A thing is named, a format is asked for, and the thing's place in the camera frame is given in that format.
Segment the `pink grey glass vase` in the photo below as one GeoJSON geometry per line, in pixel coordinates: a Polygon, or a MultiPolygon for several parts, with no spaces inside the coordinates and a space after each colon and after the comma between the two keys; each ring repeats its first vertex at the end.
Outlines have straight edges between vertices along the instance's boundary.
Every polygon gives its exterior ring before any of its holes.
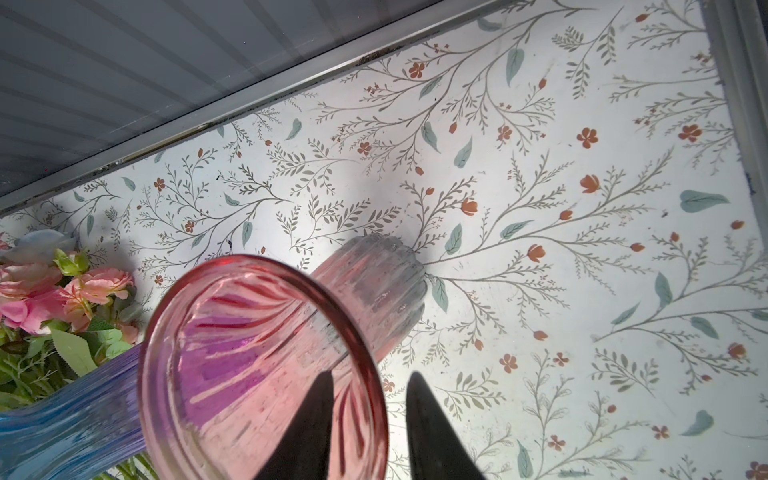
{"type": "Polygon", "coordinates": [[[427,289],[414,251],[379,234],[349,240],[310,274],[253,255],[187,272],[157,305],[142,347],[141,424],[158,475],[254,477],[329,372],[329,477],[383,478],[378,365],[421,320],[427,289]]]}

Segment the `floral patterned table mat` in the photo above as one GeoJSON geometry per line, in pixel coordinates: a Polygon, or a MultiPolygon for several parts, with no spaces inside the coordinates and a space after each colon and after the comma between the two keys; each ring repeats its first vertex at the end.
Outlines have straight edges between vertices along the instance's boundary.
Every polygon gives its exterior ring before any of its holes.
{"type": "Polygon", "coordinates": [[[428,271],[381,363],[387,475],[423,373],[490,479],[763,479],[767,243],[702,1],[524,1],[5,217],[126,256],[428,271]]]}

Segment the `blue purple glass vase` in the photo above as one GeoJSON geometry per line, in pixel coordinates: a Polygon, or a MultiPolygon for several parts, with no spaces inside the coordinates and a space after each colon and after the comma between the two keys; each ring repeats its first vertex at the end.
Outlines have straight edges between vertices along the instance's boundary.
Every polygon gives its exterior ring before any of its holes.
{"type": "Polygon", "coordinates": [[[136,346],[30,406],[1,414],[3,479],[92,479],[143,452],[136,346]]]}

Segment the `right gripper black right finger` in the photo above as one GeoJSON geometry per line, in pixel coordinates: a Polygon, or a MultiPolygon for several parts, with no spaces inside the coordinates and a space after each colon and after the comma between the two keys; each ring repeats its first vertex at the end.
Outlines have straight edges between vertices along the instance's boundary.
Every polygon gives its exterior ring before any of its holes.
{"type": "Polygon", "coordinates": [[[419,372],[407,385],[406,425],[412,479],[485,479],[419,372]]]}

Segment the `bunch of artificial flowers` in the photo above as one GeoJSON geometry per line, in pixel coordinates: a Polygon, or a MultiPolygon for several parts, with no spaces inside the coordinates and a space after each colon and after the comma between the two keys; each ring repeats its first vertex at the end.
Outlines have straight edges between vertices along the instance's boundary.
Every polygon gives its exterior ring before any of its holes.
{"type": "MultiPolygon", "coordinates": [[[[132,275],[96,268],[71,234],[1,247],[1,414],[44,400],[138,345],[132,275]]],[[[92,479],[153,479],[146,449],[92,479]]]]}

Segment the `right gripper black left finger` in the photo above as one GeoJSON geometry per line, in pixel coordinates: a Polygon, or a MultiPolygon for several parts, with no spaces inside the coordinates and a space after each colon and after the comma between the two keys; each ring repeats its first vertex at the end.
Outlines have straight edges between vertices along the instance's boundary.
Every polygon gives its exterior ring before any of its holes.
{"type": "Polygon", "coordinates": [[[334,380],[320,373],[275,451],[255,476],[262,479],[326,479],[329,470],[334,380]]]}

